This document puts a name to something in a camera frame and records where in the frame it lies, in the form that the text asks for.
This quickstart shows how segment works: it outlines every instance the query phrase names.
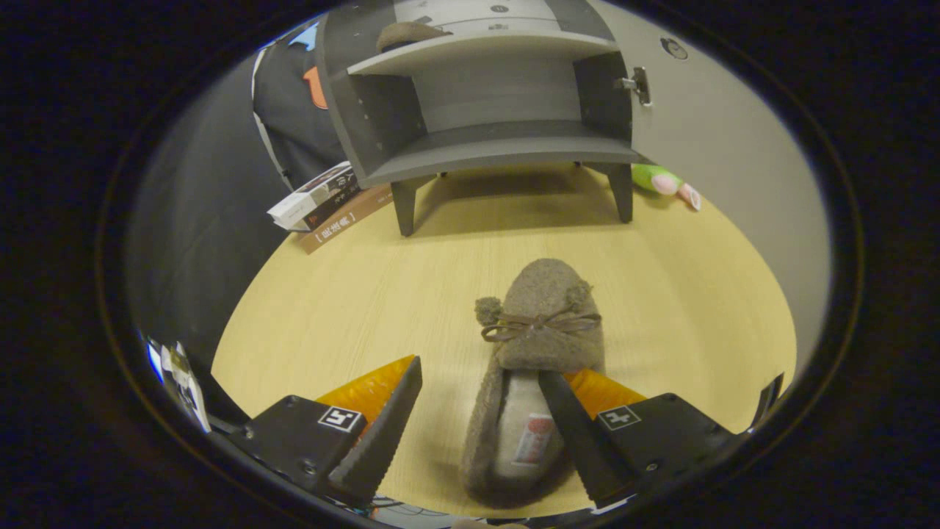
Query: cabinet leg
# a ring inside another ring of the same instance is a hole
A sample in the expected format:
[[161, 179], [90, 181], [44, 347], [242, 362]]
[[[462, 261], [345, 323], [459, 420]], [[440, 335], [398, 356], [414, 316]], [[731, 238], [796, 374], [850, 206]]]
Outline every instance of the cabinet leg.
[[610, 190], [614, 193], [620, 222], [634, 219], [634, 180], [630, 164], [585, 164], [589, 168], [607, 175]]
[[399, 231], [407, 237], [415, 232], [415, 195], [422, 185], [430, 182], [434, 175], [392, 183], [392, 200], [395, 215], [399, 219]]

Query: cabinet shelf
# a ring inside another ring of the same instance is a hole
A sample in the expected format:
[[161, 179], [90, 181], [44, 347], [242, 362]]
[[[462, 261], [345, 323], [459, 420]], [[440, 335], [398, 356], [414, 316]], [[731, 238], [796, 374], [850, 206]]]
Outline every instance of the cabinet shelf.
[[488, 123], [422, 136], [379, 166], [362, 184], [373, 186], [442, 171], [526, 163], [585, 161], [646, 163], [630, 143], [579, 121]]
[[617, 52], [615, 42], [568, 31], [489, 31], [408, 44], [347, 69], [349, 75], [414, 75], [445, 63], [486, 56], [553, 57], [570, 61]]

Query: gray wall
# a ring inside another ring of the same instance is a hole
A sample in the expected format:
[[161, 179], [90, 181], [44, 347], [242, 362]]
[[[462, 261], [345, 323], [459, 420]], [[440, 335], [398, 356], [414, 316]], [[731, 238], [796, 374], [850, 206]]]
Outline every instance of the gray wall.
[[[770, 266], [790, 305], [798, 376], [822, 332], [832, 273], [823, 198], [807, 159], [760, 96], [715, 58], [623, 8], [588, 2], [628, 71], [647, 70], [652, 106], [634, 96], [634, 149], [698, 189]], [[669, 55], [662, 37], [688, 58]]]

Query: gray fuzzy slipper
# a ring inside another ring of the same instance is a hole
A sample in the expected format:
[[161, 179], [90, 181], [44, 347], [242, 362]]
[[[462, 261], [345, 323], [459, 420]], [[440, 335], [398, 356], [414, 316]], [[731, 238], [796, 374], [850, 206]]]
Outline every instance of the gray fuzzy slipper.
[[478, 299], [477, 320], [493, 355], [470, 418], [461, 481], [486, 505], [524, 505], [572, 468], [538, 372], [602, 371], [601, 317], [590, 286], [570, 266], [539, 259], [519, 274], [505, 302]]

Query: orange patch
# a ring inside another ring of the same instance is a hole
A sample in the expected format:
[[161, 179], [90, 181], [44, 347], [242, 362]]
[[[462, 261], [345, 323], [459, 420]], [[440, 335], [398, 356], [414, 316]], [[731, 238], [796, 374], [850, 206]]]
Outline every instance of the orange patch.
[[304, 74], [304, 80], [310, 85], [310, 99], [317, 108], [326, 110], [326, 96], [323, 95], [323, 87], [320, 86], [320, 73], [314, 66]]

